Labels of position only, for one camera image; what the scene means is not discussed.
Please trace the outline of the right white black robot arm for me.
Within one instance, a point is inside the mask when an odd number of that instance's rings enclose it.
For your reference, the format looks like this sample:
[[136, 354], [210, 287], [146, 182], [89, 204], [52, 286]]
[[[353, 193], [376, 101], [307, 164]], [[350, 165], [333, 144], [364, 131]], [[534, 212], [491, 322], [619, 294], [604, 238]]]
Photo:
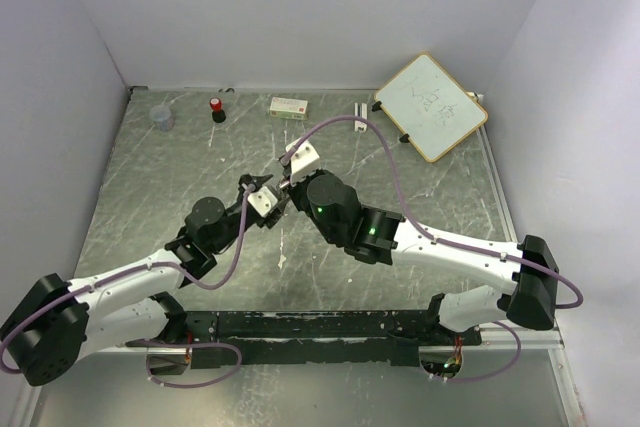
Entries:
[[555, 323], [559, 269], [545, 240], [490, 242], [451, 234], [362, 204], [356, 190], [326, 170], [286, 188], [325, 241], [359, 262], [443, 269], [477, 282], [460, 294], [436, 295], [426, 337], [448, 343], [479, 324], [509, 320], [537, 331]]

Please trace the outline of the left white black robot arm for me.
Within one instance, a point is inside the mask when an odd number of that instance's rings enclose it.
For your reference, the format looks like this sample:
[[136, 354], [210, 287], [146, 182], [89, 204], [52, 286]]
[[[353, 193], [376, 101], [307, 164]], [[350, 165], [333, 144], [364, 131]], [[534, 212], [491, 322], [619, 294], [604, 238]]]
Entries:
[[116, 344], [158, 340], [173, 346], [187, 332], [186, 314], [173, 292], [195, 285], [216, 290], [203, 277], [230, 246], [241, 248], [252, 226], [273, 227], [287, 197], [268, 176], [245, 174], [234, 204], [199, 199], [176, 237], [123, 267], [84, 278], [57, 274], [38, 279], [1, 327], [1, 370], [32, 386], [59, 378], [77, 361]]

